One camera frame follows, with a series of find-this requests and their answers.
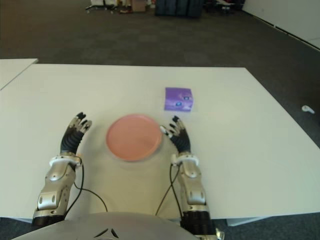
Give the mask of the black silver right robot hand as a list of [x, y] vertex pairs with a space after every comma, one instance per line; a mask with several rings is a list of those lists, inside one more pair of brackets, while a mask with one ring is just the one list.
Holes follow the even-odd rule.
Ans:
[[170, 123], [169, 126], [170, 129], [163, 125], [160, 125], [160, 131], [170, 139], [180, 155], [190, 154], [192, 152], [191, 141], [182, 120], [175, 115], [172, 118], [172, 123]]

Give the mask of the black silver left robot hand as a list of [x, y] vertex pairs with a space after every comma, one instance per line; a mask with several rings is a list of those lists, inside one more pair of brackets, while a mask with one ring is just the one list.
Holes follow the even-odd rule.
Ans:
[[91, 120], [85, 120], [86, 114], [78, 113], [68, 124], [60, 143], [60, 154], [76, 154], [85, 133], [92, 126]]

